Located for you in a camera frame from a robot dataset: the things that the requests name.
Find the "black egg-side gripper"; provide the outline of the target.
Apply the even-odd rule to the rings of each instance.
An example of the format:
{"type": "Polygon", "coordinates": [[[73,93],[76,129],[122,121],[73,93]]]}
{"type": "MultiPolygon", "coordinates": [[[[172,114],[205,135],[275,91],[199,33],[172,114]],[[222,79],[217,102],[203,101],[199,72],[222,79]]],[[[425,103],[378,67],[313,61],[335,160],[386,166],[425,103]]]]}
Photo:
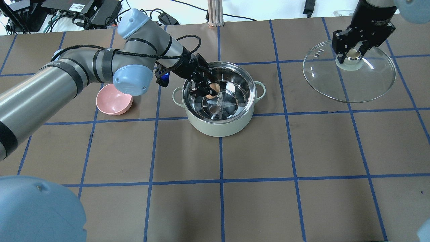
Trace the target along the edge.
{"type": "Polygon", "coordinates": [[[209,85],[216,83],[215,76],[209,70],[209,63],[199,53],[180,58],[170,70],[182,79],[190,79],[195,73],[198,74],[200,81],[190,80],[191,94],[206,97],[213,92],[209,85]]]}

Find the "black lid-side gripper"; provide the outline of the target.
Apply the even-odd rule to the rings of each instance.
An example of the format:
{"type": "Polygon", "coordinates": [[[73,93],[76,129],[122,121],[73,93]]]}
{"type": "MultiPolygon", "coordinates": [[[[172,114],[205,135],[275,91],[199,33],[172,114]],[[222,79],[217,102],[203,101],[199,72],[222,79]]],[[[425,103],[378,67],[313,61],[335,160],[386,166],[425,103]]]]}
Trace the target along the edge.
{"type": "Polygon", "coordinates": [[[337,61],[359,61],[367,51],[380,46],[396,30],[391,19],[397,7],[392,0],[360,0],[351,23],[332,33],[332,49],[337,61]]]}

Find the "egg-side silver robot arm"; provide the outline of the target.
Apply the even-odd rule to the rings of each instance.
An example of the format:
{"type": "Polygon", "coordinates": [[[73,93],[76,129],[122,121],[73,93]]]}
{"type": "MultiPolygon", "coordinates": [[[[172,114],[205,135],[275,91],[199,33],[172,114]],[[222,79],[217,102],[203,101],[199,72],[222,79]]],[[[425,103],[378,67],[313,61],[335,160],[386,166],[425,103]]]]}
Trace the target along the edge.
{"type": "MultiPolygon", "coordinates": [[[[91,83],[113,84],[124,94],[143,95],[153,76],[166,87],[165,72],[191,82],[191,94],[216,97],[208,63],[188,51],[149,16],[127,11],[117,32],[123,50],[76,45],[57,51],[34,75],[1,94],[1,160],[11,155],[49,118],[91,83]]],[[[63,185],[14,175],[1,177],[2,242],[84,242],[86,215],[63,185]]]]}

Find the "lid-side silver robot arm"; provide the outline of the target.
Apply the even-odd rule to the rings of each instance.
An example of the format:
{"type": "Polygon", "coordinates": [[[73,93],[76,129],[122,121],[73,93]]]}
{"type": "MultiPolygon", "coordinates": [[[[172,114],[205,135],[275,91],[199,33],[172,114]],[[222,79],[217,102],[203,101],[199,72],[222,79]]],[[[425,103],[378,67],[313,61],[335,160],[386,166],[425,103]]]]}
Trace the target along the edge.
{"type": "Polygon", "coordinates": [[[349,26],[332,33],[332,49],[337,62],[345,64],[348,53],[358,44],[361,57],[373,47],[380,46],[396,29],[391,22],[396,11],[410,23],[429,22],[428,0],[360,0],[349,26]]]}

